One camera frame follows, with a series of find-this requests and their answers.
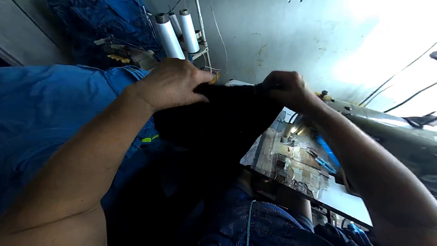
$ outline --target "hand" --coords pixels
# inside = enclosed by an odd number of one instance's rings
[[[306,87],[303,77],[297,72],[273,71],[263,83],[270,89],[271,98],[295,112],[306,114],[314,107],[324,104]]]
[[[134,84],[139,96],[154,111],[188,105],[195,102],[208,102],[193,90],[199,84],[210,82],[212,74],[201,71],[188,60],[168,58],[146,77]]]

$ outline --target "metal pipe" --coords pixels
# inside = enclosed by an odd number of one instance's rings
[[[208,48],[208,43],[206,42],[206,35],[205,35],[205,27],[203,26],[203,19],[202,19],[202,13],[200,12],[200,4],[199,0],[196,0],[196,8],[197,8],[197,14],[199,16],[199,22],[200,22],[200,31],[202,32],[202,41],[205,45],[205,49]],[[208,60],[208,67],[211,67],[211,59],[209,58],[209,50],[206,52],[206,58]]]

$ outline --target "white thread spool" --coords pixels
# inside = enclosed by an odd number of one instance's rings
[[[160,13],[155,16],[155,19],[156,29],[159,33],[167,57],[185,60],[184,53],[182,52],[169,18],[164,13]]]
[[[182,28],[182,35],[184,35],[184,44],[189,53],[196,53],[199,51],[199,43],[197,42],[196,32],[194,30],[193,20],[188,10],[179,11],[180,27]]]
[[[168,18],[170,19],[171,26],[173,27],[176,37],[179,38],[182,35],[182,29],[180,28],[179,21],[177,20],[176,15],[171,12],[170,14],[168,14]]]

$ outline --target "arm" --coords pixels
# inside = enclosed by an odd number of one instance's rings
[[[435,245],[437,202],[426,187],[381,145],[305,87],[296,72],[272,72],[271,96],[318,126],[360,192],[383,245]]]
[[[208,101],[193,89],[211,79],[187,61],[169,59],[128,86],[47,161],[0,219],[2,244],[104,242],[100,199],[135,136],[156,110]]]

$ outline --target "white wire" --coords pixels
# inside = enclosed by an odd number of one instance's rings
[[[214,69],[214,70],[219,70],[219,71],[220,71],[220,69],[217,69],[217,68],[213,68],[213,67],[206,67],[206,57],[205,57],[205,53],[203,53],[203,59],[205,60],[205,68],[211,68],[211,69]]]
[[[211,68],[212,70],[219,70],[220,71],[220,69],[213,68],[213,67],[205,67],[205,68]]]
[[[225,48],[225,54],[226,54],[226,66],[225,67],[228,67],[228,52],[226,51],[225,42],[223,42],[223,38],[222,38],[222,35],[220,34],[220,30],[218,29],[219,27],[218,27],[217,21],[215,19],[215,14],[214,14],[214,10],[212,9],[211,2],[212,2],[212,0],[209,0],[209,6],[211,7],[212,17],[214,18],[214,23],[215,23],[215,27],[217,28],[218,35],[220,36],[220,39],[222,40],[223,48]]]

